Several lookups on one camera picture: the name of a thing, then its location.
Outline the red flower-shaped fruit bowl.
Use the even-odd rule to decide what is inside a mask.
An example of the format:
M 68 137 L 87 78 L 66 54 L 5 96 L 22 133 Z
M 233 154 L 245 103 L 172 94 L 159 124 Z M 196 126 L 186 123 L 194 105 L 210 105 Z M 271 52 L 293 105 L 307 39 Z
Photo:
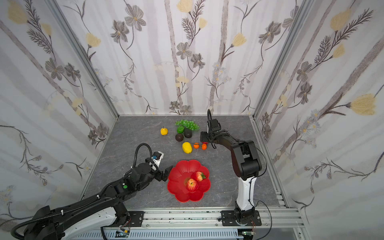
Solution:
M 209 170 L 199 161 L 180 161 L 171 170 L 167 188 L 181 203 L 198 202 L 211 188 L 209 176 Z

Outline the yellow lemon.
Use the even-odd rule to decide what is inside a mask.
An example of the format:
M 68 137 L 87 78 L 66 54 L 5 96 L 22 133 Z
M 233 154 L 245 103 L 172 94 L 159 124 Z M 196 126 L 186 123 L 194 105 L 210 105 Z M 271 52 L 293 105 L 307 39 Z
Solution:
M 186 154 L 190 154 L 193 151 L 193 147 L 189 142 L 184 142 L 182 144 L 183 152 Z

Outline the red apple fruit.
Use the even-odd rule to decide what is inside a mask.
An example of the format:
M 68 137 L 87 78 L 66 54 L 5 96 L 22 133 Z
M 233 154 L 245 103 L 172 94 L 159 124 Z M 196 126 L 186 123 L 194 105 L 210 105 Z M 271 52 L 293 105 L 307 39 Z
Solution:
M 198 182 L 196 180 L 194 180 L 193 178 L 185 179 L 184 184 L 186 186 L 186 189 L 189 192 L 194 192 L 194 191 L 196 191 L 199 188 Z

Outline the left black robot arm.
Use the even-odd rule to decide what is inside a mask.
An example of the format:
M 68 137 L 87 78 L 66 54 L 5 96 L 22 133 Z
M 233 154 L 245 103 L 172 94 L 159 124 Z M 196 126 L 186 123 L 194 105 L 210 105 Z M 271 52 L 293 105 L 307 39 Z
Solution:
M 49 206 L 39 209 L 31 220 L 13 227 L 11 235 L 18 240 L 63 240 L 69 235 L 69 228 L 83 220 L 89 223 L 91 216 L 108 208 L 115 211 L 109 225 L 119 223 L 121 218 L 128 217 L 123 203 L 145 189 L 154 179 L 167 181 L 172 168 L 170 166 L 161 171 L 156 164 L 141 163 L 89 198 L 53 210 Z

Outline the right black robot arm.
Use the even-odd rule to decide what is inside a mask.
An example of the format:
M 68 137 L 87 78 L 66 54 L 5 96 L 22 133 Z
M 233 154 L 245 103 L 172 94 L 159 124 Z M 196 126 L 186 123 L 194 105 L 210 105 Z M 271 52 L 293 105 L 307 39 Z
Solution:
M 233 169 L 239 180 L 234 219 L 238 225 L 246 225 L 255 216 L 256 210 L 252 194 L 256 179 L 262 170 L 254 142 L 237 139 L 226 131 L 202 131 L 200 140 L 224 146 L 231 152 Z

